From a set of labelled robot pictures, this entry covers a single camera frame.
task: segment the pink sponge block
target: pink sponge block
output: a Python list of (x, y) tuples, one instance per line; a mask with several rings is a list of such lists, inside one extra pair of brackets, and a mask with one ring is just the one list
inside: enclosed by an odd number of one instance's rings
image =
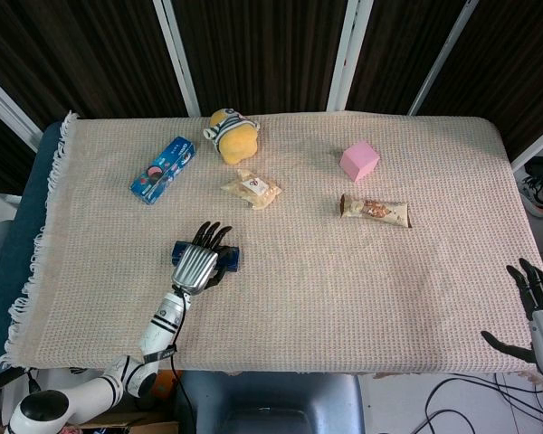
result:
[(350, 179), (357, 183), (361, 178), (374, 170), (380, 156), (366, 140), (361, 140), (344, 151), (340, 167)]

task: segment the plush toy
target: plush toy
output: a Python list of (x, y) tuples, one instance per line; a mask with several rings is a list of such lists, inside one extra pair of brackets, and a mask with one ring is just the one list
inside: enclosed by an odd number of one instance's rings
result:
[(217, 110), (209, 119), (205, 138), (214, 142), (215, 150), (228, 165), (236, 165), (257, 152), (260, 124), (245, 118), (232, 108)]

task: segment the floor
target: floor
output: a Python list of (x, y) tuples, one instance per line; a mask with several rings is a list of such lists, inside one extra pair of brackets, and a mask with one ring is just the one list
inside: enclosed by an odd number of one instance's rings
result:
[[(66, 369), (51, 369), (39, 372), (37, 381), (43, 389), (71, 387), (88, 381), (96, 375), (95, 372), (73, 375)], [(415, 433), (425, 420), (424, 405), (431, 390), (442, 380), (455, 378), (444, 374), (394, 375), (380, 379), (373, 377), (373, 375), (360, 377), (367, 434)], [(493, 381), (492, 375), (479, 377)], [(517, 374), (498, 374), (498, 381), (501, 384), (534, 390), (532, 382)], [(27, 390), (25, 377), (6, 389), (5, 420), (12, 413), (14, 403), (21, 400)], [(513, 392), (512, 394), (531, 406), (538, 406), (537, 399), (540, 399), (543, 405), (542, 394), (536, 395), (530, 392)], [(432, 415), (441, 409), (460, 411), (471, 421), (478, 433), (543, 433), (543, 423), (511, 408), (496, 391), (461, 380), (446, 383), (433, 396), (429, 414)], [(538, 416), (535, 411), (526, 410)], [(455, 413), (439, 415), (433, 420), (433, 425), (438, 434), (471, 433), (466, 422)], [(421, 432), (431, 431), (423, 428)]]

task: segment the snack packet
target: snack packet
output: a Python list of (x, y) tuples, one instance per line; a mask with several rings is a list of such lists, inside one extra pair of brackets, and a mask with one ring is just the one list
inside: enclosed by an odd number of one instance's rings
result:
[(355, 199), (349, 194), (342, 194), (340, 198), (340, 216), (380, 220), (381, 222), (412, 228), (410, 217), (408, 217), (408, 203), (406, 202), (369, 201)]
[(281, 188), (270, 179), (263, 179), (245, 169), (239, 169), (237, 174), (238, 179), (221, 188), (251, 203), (254, 210), (263, 210), (281, 193)]

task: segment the metal robotic hand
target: metal robotic hand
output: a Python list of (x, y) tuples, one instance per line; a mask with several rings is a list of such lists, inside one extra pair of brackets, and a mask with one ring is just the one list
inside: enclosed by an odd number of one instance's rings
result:
[(139, 341), (143, 363), (123, 355), (101, 377), (80, 386), (28, 395), (14, 410), (6, 433), (56, 434), (67, 422), (81, 424), (112, 408), (125, 390), (135, 397), (147, 393), (157, 377), (159, 361), (176, 351), (191, 296), (217, 285), (227, 270), (222, 267), (212, 276), (217, 259), (231, 253), (219, 244), (232, 228), (226, 226), (215, 234), (218, 227), (219, 222), (204, 223), (184, 251), (173, 272), (173, 292), (165, 294)]
[(536, 363), (538, 370), (543, 374), (543, 271), (520, 259), (519, 264), (527, 274), (525, 276), (511, 265), (507, 271), (515, 279), (525, 314), (529, 321), (531, 332), (531, 349), (515, 345), (507, 345), (493, 336), (482, 331), (482, 337), (496, 350), (517, 357), (527, 363)]

